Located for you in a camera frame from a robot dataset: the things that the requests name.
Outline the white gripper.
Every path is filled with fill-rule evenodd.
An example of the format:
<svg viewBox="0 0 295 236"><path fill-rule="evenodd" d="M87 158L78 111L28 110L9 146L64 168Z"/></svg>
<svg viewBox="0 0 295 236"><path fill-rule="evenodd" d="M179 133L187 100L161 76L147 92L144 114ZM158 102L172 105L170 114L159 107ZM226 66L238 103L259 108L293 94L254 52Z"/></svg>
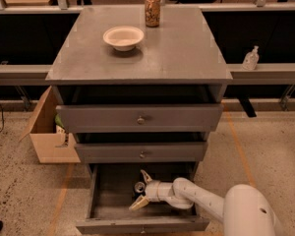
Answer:
<svg viewBox="0 0 295 236"><path fill-rule="evenodd" d="M144 171L141 170L145 182L147 183L145 193L146 195L140 195L129 207L129 210L135 211L148 205L149 202L159 202L158 187L160 182L158 180L152 180L152 178Z"/></svg>

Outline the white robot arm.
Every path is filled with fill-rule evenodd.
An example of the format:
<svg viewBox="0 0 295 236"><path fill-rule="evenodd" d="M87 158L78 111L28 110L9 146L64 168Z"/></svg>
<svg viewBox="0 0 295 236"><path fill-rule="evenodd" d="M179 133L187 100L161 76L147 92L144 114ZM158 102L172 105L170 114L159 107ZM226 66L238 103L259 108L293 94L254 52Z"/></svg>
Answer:
<svg viewBox="0 0 295 236"><path fill-rule="evenodd" d="M141 173L145 193L137 197L129 210L160 202L179 209L198 205L223 224L224 236L285 236L266 197L250 185L233 186L223 198L186 178L169 183L153 180L144 170Z"/></svg>

